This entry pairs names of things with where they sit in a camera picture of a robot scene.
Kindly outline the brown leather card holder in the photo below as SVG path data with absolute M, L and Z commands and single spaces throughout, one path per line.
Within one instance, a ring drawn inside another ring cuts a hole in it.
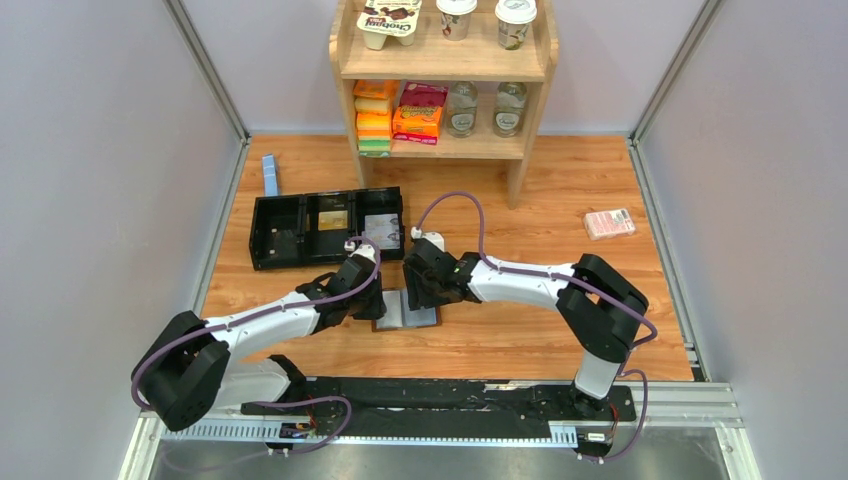
M 386 313 L 372 321 L 373 332 L 408 330 L 436 327 L 441 324 L 437 308 L 422 308 L 412 310 L 408 291 L 392 289 L 383 291 L 383 300 L 387 307 Z

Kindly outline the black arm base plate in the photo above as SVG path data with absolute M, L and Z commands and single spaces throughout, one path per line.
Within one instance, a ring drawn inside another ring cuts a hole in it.
M 605 406 L 591 412 L 575 407 L 569 384 L 514 385 L 459 379 L 314 377 L 296 383 L 284 401 L 328 397 L 296 415 L 312 416 L 321 434 L 329 434 L 344 419 L 347 398 L 353 415 L 347 436 L 429 437 L 470 439 L 542 439 L 552 421 L 637 419 L 631 390 L 616 386 Z

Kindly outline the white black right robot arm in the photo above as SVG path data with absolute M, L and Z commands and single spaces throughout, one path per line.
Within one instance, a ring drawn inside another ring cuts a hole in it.
M 511 302 L 559 313 L 584 349 L 570 392 L 573 410 L 592 419 L 611 402 L 610 389 L 648 324 L 647 297 L 603 258 L 530 265 L 467 252 L 455 258 L 421 238 L 404 258 L 411 309 L 473 302 Z

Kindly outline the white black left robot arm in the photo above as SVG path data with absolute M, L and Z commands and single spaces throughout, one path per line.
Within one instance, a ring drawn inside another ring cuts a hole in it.
M 171 431 L 209 412 L 269 402 L 285 415 L 299 411 L 304 385 L 281 360 L 256 364 L 244 358 L 272 345 L 308 337 L 382 299 L 380 257 L 366 245 L 337 272 L 298 286 L 279 300 L 206 320 L 193 311 L 175 315 L 131 373 L 131 395 Z

